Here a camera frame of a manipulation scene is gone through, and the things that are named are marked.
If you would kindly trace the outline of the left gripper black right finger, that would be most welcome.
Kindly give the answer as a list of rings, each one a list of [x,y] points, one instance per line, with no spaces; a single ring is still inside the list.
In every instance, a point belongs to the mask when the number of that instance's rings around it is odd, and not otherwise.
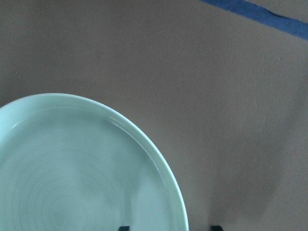
[[[221,226],[211,226],[210,231],[222,231],[222,227]]]

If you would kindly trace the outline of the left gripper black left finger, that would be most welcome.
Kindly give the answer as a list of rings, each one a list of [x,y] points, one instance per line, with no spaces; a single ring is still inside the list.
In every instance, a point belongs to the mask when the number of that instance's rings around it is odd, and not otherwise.
[[[121,226],[119,227],[119,231],[129,231],[129,226]]]

